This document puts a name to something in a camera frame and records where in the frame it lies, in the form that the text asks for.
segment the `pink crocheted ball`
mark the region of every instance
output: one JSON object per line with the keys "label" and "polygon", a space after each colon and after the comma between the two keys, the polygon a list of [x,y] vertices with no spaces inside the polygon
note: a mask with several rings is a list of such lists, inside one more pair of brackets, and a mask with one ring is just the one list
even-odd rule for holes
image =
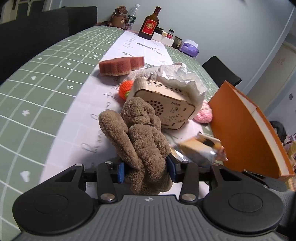
{"label": "pink crocheted ball", "polygon": [[204,100],[202,103],[202,107],[197,115],[193,118],[195,121],[199,123],[210,123],[213,119],[213,113],[210,106]]}

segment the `heart pattern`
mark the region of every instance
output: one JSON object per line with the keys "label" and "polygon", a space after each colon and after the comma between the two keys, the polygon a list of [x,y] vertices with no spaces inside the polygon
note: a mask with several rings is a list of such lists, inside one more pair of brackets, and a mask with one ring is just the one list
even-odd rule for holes
{"label": "heart pattern", "polygon": [[20,173],[21,177],[23,178],[24,182],[28,183],[30,181],[30,172],[29,171],[23,171]]}

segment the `orange crocheted ball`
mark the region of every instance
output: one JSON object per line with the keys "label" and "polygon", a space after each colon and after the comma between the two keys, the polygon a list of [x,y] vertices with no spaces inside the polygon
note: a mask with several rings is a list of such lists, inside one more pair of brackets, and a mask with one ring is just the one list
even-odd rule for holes
{"label": "orange crocheted ball", "polygon": [[132,86],[133,86],[132,80],[126,80],[126,81],[122,82],[122,84],[119,86],[119,96],[122,99],[126,100]]}

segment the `dark glass bottle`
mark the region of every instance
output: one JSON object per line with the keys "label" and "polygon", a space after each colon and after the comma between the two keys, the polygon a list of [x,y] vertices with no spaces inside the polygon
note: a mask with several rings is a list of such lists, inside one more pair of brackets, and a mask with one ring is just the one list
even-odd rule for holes
{"label": "dark glass bottle", "polygon": [[159,24],[157,15],[159,14],[160,10],[161,7],[156,7],[154,13],[145,18],[145,21],[139,31],[138,36],[148,40],[152,38],[155,29]]}

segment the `plastic water bottle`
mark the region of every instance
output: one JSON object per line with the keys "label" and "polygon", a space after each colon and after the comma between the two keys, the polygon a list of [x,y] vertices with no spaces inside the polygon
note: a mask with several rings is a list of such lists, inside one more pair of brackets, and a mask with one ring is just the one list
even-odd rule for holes
{"label": "plastic water bottle", "polygon": [[131,29],[133,27],[133,24],[136,20],[136,12],[139,9],[140,4],[136,4],[132,10],[128,13],[128,29]]}

